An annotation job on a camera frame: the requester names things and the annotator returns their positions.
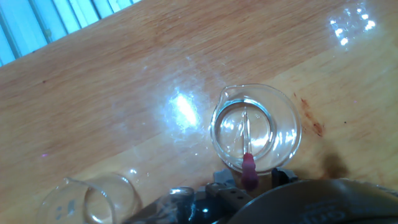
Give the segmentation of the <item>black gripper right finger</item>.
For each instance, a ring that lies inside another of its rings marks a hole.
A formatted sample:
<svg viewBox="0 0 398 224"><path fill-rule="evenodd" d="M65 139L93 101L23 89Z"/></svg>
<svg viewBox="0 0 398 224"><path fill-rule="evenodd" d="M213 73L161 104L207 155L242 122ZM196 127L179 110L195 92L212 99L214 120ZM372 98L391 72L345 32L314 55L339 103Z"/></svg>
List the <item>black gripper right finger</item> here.
<svg viewBox="0 0 398 224"><path fill-rule="evenodd" d="M280 167L273 168L271 171L271 176L273 189L299 180L297 175L292 170L283 169Z"/></svg>

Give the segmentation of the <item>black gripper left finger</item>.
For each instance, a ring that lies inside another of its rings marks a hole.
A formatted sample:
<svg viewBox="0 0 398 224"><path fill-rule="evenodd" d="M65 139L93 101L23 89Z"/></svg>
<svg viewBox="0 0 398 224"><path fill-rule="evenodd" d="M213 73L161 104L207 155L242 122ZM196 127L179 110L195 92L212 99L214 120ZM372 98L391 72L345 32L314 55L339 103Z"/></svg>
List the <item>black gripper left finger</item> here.
<svg viewBox="0 0 398 224"><path fill-rule="evenodd" d="M245 190L237 187L229 169L216 171L213 180L195 193L197 217L223 218L233 215L252 200Z"/></svg>

